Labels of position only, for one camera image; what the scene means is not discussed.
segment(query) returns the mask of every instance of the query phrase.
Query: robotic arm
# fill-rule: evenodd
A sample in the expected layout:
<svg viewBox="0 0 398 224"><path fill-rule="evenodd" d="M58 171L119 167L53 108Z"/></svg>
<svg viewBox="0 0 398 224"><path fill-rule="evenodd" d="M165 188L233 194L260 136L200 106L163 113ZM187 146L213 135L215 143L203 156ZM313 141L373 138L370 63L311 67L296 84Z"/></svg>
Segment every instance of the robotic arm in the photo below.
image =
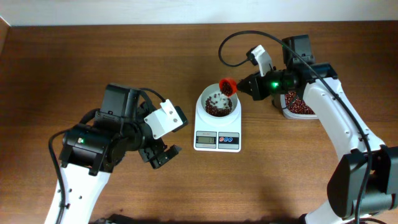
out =
<svg viewBox="0 0 398 224"><path fill-rule="evenodd" d="M138 106L140 96L145 101ZM65 132L60 154L63 186L57 182L45 224L88 223L98 196L127 151L139 151L153 169L178 154L181 148L173 145L166 150L161 137L188 121L179 106L162 101L161 109L156 110L141 89L117 84L106 87L101 109L90 111ZM94 125L87 125L91 119Z"/></svg>
<svg viewBox="0 0 398 224"><path fill-rule="evenodd" d="M263 100L269 95L280 96L296 91L298 97L315 112L329 135L340 161L328 184L328 200L314 212L300 217L305 224L340 224L354 218L362 179L366 172L368 157L373 174L370 175L366 192L360 206L360 216L368 217L398 206L398 147L388 148L360 118L348 101L338 76L329 63L315 64L308 35L289 37L282 40L298 53L328 86L338 93L341 100L351 111L359 125L365 130L372 154L367 153L358 128L321 80L308 67L284 48L286 69L276 70L264 48L259 45L247 53L253 65L259 65L259 71L246 77L237 84L238 90L252 96L253 100Z"/></svg>

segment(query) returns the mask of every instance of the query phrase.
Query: wooden table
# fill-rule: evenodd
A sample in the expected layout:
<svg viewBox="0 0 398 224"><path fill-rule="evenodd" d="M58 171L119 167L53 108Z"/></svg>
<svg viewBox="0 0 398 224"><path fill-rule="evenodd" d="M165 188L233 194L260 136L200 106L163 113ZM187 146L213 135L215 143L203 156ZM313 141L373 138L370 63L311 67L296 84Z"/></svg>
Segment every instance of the wooden table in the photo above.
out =
<svg viewBox="0 0 398 224"><path fill-rule="evenodd" d="M99 107L110 82L157 90L182 107L190 125L164 137L183 151L159 170L129 152L91 220L119 213L269 221L318 208L338 161L317 120L285 119L270 98L253 102L240 93L242 151L193 149L195 103L203 89L258 69L225 67L217 56L226 36L250 29L279 38L309 34L317 62L333 65L362 119L388 146L398 145L398 22L13 27L0 59L0 220L44 222L57 181L48 138ZM284 67L281 46L255 35L231 40L225 60L238 62L257 44ZM55 145L58 155L60 138ZM379 218L394 223L398 210Z"/></svg>

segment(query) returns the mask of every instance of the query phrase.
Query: green light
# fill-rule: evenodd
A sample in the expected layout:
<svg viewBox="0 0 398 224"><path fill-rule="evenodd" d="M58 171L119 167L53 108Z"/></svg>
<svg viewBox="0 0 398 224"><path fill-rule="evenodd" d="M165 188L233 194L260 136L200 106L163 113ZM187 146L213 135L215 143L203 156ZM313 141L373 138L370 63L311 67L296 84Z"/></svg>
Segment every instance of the green light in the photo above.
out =
<svg viewBox="0 0 398 224"><path fill-rule="evenodd" d="M279 86L279 83L273 82L273 83L271 83L271 86L272 86L273 88L277 88L277 87Z"/></svg>

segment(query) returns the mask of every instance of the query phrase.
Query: red cup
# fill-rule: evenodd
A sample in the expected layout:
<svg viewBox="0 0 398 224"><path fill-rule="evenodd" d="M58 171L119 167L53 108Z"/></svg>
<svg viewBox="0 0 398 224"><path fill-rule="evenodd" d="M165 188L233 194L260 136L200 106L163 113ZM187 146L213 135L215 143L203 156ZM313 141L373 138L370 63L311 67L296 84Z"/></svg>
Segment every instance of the red cup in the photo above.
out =
<svg viewBox="0 0 398 224"><path fill-rule="evenodd" d="M223 78L223 79L220 80L220 82L218 83L218 86L220 87L220 89L221 89L221 87L223 86L223 83L224 83L224 82L228 82L229 85L230 85L231 88L232 88L232 94L229 95L228 97L230 97L230 96L232 96L233 94L235 94L235 93L236 93L236 90L238 90L238 89L236 88L236 81L233 80L232 78Z"/></svg>

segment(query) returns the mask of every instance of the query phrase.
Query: white wall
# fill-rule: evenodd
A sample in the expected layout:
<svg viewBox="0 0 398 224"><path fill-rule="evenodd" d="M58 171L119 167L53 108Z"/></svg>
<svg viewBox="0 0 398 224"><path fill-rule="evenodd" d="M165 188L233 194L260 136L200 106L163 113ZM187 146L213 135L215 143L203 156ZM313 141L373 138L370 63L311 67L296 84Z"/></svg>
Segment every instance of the white wall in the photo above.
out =
<svg viewBox="0 0 398 224"><path fill-rule="evenodd" d="M398 0L0 0L12 26L398 20Z"/></svg>

